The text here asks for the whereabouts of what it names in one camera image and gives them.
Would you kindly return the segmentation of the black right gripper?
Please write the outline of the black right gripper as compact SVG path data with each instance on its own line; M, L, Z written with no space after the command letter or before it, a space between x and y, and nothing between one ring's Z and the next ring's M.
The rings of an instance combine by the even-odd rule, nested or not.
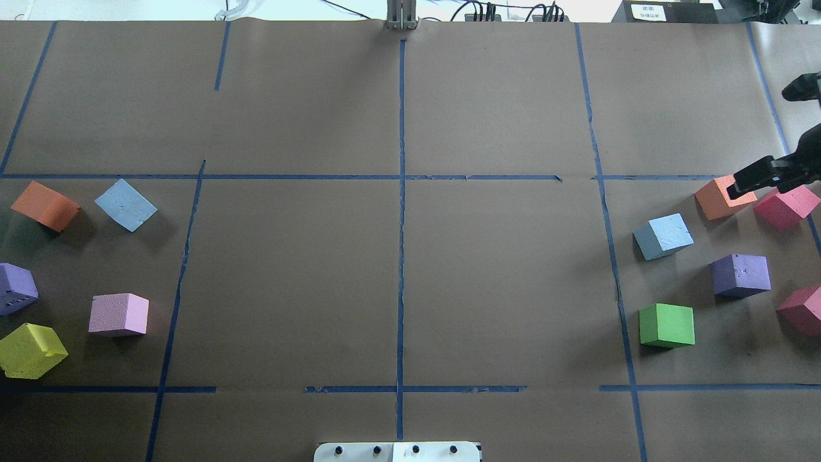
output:
M774 156L760 158L733 173L733 183L726 188L731 200L763 187L776 187L780 193L812 184L820 178L820 124L804 132L797 149L775 160Z

